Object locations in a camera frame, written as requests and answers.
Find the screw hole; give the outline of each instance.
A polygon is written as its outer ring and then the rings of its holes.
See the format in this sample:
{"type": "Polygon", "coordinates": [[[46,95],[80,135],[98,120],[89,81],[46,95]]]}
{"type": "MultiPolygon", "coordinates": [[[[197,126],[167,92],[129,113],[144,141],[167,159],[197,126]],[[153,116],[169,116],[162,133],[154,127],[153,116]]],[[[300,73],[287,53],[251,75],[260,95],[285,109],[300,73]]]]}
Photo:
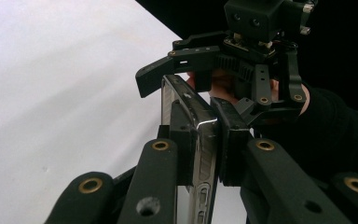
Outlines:
{"type": "Polygon", "coordinates": [[[257,142],[257,147],[266,151],[270,151],[272,149],[275,148],[274,145],[272,145],[270,142],[266,142],[266,141],[259,141],[257,142]]]}
{"type": "Polygon", "coordinates": [[[168,148],[168,143],[167,142],[162,142],[162,141],[159,141],[159,142],[155,142],[152,146],[153,149],[155,150],[165,150],[168,148]]]}
{"type": "Polygon", "coordinates": [[[313,213],[322,213],[321,206],[315,202],[305,201],[304,206],[313,213]]]}
{"type": "Polygon", "coordinates": [[[265,104],[269,102],[269,99],[267,99],[266,97],[261,97],[260,101],[265,104]]]}
{"type": "Polygon", "coordinates": [[[97,191],[103,185],[100,178],[89,178],[80,183],[78,190],[82,193],[92,193],[97,191]]]}
{"type": "Polygon", "coordinates": [[[136,204],[136,211],[142,217],[152,217],[159,212],[159,199],[153,197],[143,198],[136,204]]]}
{"type": "Polygon", "coordinates": [[[295,95],[295,99],[300,101],[300,100],[302,100],[302,96],[301,95],[295,95]]]}

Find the white backdrop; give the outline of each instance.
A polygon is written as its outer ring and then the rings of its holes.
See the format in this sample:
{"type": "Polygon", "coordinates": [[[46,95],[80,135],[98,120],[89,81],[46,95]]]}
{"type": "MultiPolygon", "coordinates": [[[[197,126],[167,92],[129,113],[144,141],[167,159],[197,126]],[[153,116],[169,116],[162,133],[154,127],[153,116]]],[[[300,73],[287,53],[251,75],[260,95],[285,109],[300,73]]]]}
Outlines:
{"type": "MultiPolygon", "coordinates": [[[[79,175],[136,165],[160,97],[134,77],[177,39],[134,0],[0,1],[0,223],[43,223],[79,175]]],[[[213,223],[244,222],[219,185],[213,223]]]]}

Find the metal device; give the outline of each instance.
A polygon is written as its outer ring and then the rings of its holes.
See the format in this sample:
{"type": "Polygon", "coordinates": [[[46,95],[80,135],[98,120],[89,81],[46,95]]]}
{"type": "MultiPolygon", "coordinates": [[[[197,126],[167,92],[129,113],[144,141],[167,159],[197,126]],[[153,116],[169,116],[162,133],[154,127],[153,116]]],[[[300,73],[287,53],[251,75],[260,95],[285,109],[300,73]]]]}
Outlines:
{"type": "MultiPolygon", "coordinates": [[[[139,2],[168,25],[175,19],[161,15],[176,18],[176,10],[183,9],[174,6],[178,1],[139,2]],[[169,4],[170,10],[162,10],[169,4]]],[[[207,6],[224,8],[213,12],[220,18],[224,11],[227,30],[206,27],[206,33],[173,41],[166,57],[136,74],[141,96],[161,89],[162,101],[158,136],[145,144],[138,165],[116,178],[96,172],[79,176],[46,223],[176,223],[177,186],[186,186],[191,197],[188,223],[211,223],[218,179],[225,186],[241,187],[251,224],[358,223],[358,174],[338,174],[328,184],[313,179],[279,143],[255,129],[272,120],[296,120],[306,101],[297,45],[284,33],[307,35],[306,23],[316,5],[289,0],[210,2],[207,6]],[[211,88],[214,69],[235,77],[235,96],[240,99],[235,106],[213,97],[206,103],[198,95],[211,88]],[[175,75],[184,72],[195,73],[195,90],[175,75]],[[271,99],[271,78],[280,81],[278,101],[271,99]]]]}

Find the human hand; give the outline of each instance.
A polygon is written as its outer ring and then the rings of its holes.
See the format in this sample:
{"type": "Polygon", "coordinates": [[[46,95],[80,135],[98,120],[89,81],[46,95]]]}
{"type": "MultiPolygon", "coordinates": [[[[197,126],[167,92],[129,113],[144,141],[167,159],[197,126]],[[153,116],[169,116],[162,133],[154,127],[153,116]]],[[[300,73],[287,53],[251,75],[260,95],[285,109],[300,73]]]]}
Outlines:
{"type": "MultiPolygon", "coordinates": [[[[188,72],[187,73],[189,78],[186,81],[193,89],[195,88],[195,82],[194,82],[194,72],[188,72]]],[[[240,99],[237,99],[234,95],[233,90],[233,81],[234,77],[227,73],[223,69],[215,69],[212,73],[212,87],[209,91],[209,95],[212,97],[221,98],[224,100],[227,100],[231,102],[232,104],[236,104],[240,99]]],[[[275,79],[271,79],[269,81],[269,85],[271,87],[271,99],[273,102],[276,102],[279,100],[279,81],[275,79]]],[[[303,108],[301,109],[300,115],[303,114],[310,103],[310,92],[308,89],[301,85],[303,91],[305,92],[305,95],[307,97],[307,101],[303,105],[303,108]]]]}

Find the finger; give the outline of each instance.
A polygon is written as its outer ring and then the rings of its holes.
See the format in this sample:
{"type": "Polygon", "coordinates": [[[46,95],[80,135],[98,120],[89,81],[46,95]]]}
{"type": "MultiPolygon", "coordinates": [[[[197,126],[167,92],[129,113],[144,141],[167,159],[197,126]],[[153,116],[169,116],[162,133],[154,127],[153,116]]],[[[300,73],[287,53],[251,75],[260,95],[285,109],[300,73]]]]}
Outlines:
{"type": "Polygon", "coordinates": [[[223,70],[221,68],[217,68],[212,71],[212,77],[224,77],[224,78],[229,77],[230,78],[231,75],[229,75],[228,72],[226,72],[225,70],[223,70]]]}
{"type": "Polygon", "coordinates": [[[187,72],[187,75],[188,75],[189,77],[194,77],[196,74],[195,74],[195,72],[187,72]]]}
{"type": "Polygon", "coordinates": [[[211,90],[209,91],[209,95],[212,97],[230,101],[234,105],[238,102],[238,99],[236,99],[232,94],[227,92],[226,88],[219,85],[213,84],[211,90]]]}
{"type": "Polygon", "coordinates": [[[191,88],[196,89],[196,84],[194,81],[194,77],[190,77],[186,80],[187,84],[191,86],[191,88]]]}
{"type": "Polygon", "coordinates": [[[271,99],[276,102],[279,100],[279,81],[270,79],[269,85],[271,87],[271,99]]]}

